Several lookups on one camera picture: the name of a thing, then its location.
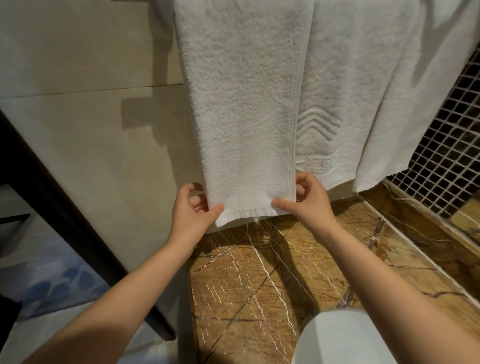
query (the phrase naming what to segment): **person's right arm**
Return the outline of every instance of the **person's right arm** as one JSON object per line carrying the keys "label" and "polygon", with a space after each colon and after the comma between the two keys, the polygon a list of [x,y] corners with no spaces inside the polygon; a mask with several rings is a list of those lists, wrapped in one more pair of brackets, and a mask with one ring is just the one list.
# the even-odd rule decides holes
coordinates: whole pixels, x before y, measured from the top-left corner
{"label": "person's right arm", "polygon": [[297,175],[297,200],[272,205],[296,215],[323,244],[399,363],[480,363],[480,344],[337,222],[321,183]]}

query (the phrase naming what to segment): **black door frame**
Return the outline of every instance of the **black door frame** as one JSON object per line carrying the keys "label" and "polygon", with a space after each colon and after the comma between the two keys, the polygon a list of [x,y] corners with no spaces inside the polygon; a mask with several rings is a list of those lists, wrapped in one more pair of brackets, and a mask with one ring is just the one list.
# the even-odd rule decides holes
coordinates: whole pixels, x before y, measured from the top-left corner
{"label": "black door frame", "polygon": [[[1,110],[0,161],[0,180],[8,183],[107,284],[113,286],[127,275]],[[175,330],[156,307],[145,321],[162,339],[175,340]]]}

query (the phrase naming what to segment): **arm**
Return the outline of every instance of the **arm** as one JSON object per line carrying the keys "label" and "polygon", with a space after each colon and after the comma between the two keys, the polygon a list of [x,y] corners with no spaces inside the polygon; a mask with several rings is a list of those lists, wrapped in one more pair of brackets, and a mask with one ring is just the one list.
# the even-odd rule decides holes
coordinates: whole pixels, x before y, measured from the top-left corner
{"label": "arm", "polygon": [[183,186],[173,208],[164,248],[127,275],[34,352],[25,364],[116,363],[161,293],[192,254],[207,228],[224,210],[208,211],[198,184]]}
{"label": "arm", "polygon": [[297,175],[297,199],[272,204],[328,249],[399,363],[478,363],[479,343],[339,225],[311,173]]}

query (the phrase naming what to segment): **hanging towel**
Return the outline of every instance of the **hanging towel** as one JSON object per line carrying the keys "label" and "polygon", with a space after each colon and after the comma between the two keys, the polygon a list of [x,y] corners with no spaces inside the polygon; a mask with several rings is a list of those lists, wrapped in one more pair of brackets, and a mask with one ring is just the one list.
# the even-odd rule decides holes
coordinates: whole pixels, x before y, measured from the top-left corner
{"label": "hanging towel", "polygon": [[479,41],[479,2],[422,1],[378,110],[354,181],[367,190],[408,168],[417,145]]}
{"label": "hanging towel", "polygon": [[362,149],[418,12],[415,0],[316,0],[303,75],[296,167],[331,189]]}
{"label": "hanging towel", "polygon": [[313,0],[175,0],[209,205],[218,227],[285,214]]}

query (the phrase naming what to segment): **hand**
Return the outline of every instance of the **hand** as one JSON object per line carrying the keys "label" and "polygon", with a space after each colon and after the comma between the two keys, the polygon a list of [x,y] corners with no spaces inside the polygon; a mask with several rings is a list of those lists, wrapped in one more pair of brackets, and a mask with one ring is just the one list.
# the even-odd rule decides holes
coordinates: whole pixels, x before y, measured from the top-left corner
{"label": "hand", "polygon": [[172,227],[167,244],[184,250],[188,254],[186,258],[225,209],[223,205],[216,205],[209,210],[205,194],[190,197],[191,191],[203,190],[199,183],[186,184],[179,189],[173,205]]}
{"label": "hand", "polygon": [[340,228],[333,214],[328,194],[320,181],[309,172],[298,173],[296,177],[297,202],[276,198],[272,206],[298,217],[314,237],[324,241],[329,233]]}

